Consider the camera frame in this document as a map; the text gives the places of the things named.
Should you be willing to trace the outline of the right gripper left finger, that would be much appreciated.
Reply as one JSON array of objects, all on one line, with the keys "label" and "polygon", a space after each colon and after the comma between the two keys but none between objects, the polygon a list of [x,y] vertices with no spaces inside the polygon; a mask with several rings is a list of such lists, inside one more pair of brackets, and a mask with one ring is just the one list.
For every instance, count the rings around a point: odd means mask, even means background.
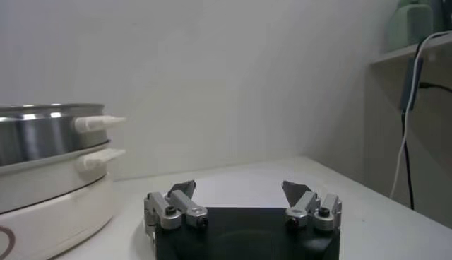
[{"label": "right gripper left finger", "polygon": [[164,196],[160,192],[150,192],[144,198],[144,227],[147,232],[156,227],[164,230],[176,230],[182,226],[182,217],[186,224],[204,230],[208,227],[208,209],[196,204],[192,197],[196,182],[174,184]]}]

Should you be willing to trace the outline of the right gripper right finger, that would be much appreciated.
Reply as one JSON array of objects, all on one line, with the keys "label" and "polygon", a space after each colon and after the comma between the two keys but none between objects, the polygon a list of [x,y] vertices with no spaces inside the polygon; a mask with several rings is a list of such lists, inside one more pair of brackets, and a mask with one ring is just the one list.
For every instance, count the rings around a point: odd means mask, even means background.
[{"label": "right gripper right finger", "polygon": [[282,190],[290,205],[285,209],[288,230],[301,230],[309,222],[320,232],[339,230],[342,222],[342,201],[338,195],[327,194],[323,201],[307,185],[283,181]]}]

